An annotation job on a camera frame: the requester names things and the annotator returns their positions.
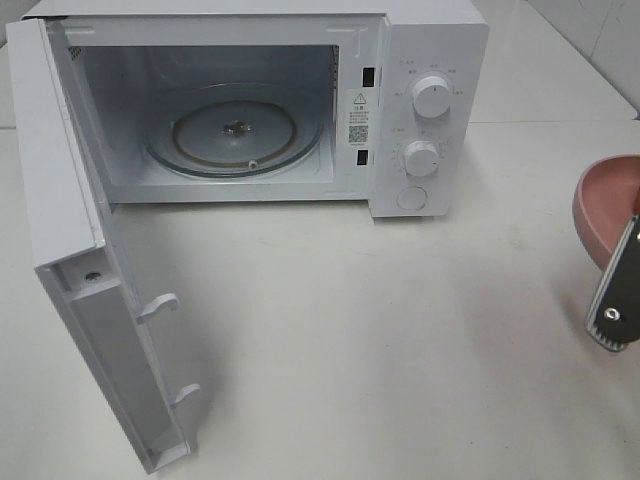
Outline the round white door button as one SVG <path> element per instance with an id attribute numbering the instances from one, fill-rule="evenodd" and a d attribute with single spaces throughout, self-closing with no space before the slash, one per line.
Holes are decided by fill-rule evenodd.
<path id="1" fill-rule="evenodd" d="M 427 204 L 427 192 L 419 186 L 410 186 L 403 189 L 396 198 L 399 208 L 407 211 L 418 211 Z"/>

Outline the white microwave knob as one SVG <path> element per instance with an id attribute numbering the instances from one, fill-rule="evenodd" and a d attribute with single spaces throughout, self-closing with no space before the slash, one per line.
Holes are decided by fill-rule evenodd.
<path id="1" fill-rule="evenodd" d="M 405 171 L 412 177 L 427 177 L 439 167 L 440 156 L 430 141 L 414 141 L 403 152 Z"/>
<path id="2" fill-rule="evenodd" d="M 449 110 L 453 87 L 444 73 L 430 71 L 413 82 L 410 94 L 414 112 L 421 118 L 432 119 Z"/>

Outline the pink round plate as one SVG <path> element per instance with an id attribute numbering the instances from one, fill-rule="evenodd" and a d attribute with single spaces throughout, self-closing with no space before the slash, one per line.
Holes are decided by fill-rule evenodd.
<path id="1" fill-rule="evenodd" d="M 572 214 L 582 245 L 604 270 L 627 223 L 639 214 L 639 155 L 608 157 L 590 165 L 576 186 Z"/>

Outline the glass microwave turntable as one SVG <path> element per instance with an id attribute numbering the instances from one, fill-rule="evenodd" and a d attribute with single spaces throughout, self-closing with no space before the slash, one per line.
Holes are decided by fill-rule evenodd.
<path id="1" fill-rule="evenodd" d="M 324 129 L 324 96 L 260 83 L 168 90 L 149 108 L 145 146 L 182 174 L 240 179 L 310 153 Z"/>

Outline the white microwave oven body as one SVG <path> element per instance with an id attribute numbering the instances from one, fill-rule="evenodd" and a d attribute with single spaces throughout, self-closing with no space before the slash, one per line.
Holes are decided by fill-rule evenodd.
<path id="1" fill-rule="evenodd" d="M 109 203 L 355 200 L 375 217 L 439 216 L 453 196 L 489 36 L 469 1 L 41 1 L 18 21 L 59 22 L 84 52 L 100 123 L 97 169 Z M 410 87 L 427 72 L 453 87 L 449 110 L 413 109 Z M 195 177 L 159 163 L 145 146 L 150 105 L 168 90 L 260 83 L 326 99 L 315 148 L 279 170 L 240 179 Z M 432 142 L 427 177 L 403 152 Z M 427 204 L 398 207 L 419 186 Z"/>

